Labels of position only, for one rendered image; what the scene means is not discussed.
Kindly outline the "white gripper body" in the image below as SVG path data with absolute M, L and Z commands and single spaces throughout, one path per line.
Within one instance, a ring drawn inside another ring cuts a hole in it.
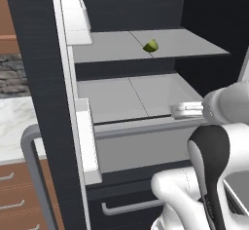
M 174 119 L 186 119 L 202 116 L 203 105 L 201 101 L 180 102 L 170 107 Z

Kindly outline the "white fridge crisper drawer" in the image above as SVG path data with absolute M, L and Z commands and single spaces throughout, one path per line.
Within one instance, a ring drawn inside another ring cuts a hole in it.
M 180 75 L 81 81 L 77 88 L 89 99 L 104 173 L 189 158 L 187 140 L 202 120 L 175 120 L 170 106 L 201 95 Z

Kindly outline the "green lemon wedge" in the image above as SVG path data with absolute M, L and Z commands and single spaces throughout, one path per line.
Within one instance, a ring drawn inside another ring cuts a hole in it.
M 150 40 L 144 47 L 143 50 L 152 53 L 155 52 L 159 48 L 159 45 L 155 39 Z

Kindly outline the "grey fridge shelf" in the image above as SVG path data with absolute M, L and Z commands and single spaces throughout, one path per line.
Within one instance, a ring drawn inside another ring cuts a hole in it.
M 227 55 L 219 46 L 180 29 L 94 32 L 91 45 L 74 46 L 73 58 L 77 63 L 145 58 L 181 58 Z M 159 48 L 152 53 L 143 47 L 155 39 Z

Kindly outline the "dark fridge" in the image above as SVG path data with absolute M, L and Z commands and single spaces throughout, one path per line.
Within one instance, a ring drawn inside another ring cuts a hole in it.
M 161 57 L 75 62 L 81 81 L 164 74 L 180 75 L 201 98 L 237 81 L 249 49 L 249 0 L 84 0 L 94 32 L 185 28 L 219 46 L 227 55 Z M 149 230 L 160 207 L 105 215 L 115 208 L 151 201 L 154 173 L 186 167 L 189 158 L 165 164 L 102 172 L 103 181 L 87 188 L 94 230 Z

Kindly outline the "dark fridge door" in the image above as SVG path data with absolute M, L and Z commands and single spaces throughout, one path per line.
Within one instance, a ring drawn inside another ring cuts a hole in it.
M 8 0 L 65 230 L 94 230 L 62 0 Z

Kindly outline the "brown base cabinet drawers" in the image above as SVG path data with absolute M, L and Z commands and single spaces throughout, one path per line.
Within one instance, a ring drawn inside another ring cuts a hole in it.
M 27 165 L 17 163 L 0 166 L 0 176 L 15 176 L 0 181 L 0 207 L 18 204 L 22 207 L 0 211 L 0 230 L 27 230 L 40 224 L 40 230 L 49 230 L 31 180 Z

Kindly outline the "tall white door bin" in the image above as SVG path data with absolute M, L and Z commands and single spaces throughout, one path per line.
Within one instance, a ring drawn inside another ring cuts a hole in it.
M 86 185 L 101 183 L 102 174 L 98 164 L 94 128 L 87 98 L 76 100 L 76 116 L 85 183 Z

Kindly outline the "small white door bin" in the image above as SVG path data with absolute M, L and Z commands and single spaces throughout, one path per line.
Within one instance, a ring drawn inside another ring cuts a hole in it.
M 66 41 L 69 46 L 92 43 L 90 22 L 83 0 L 62 0 Z

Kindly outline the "brown wall cabinet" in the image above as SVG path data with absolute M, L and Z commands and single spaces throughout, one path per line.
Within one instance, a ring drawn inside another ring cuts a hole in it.
M 18 54 L 18 40 L 7 0 L 0 0 L 0 54 Z

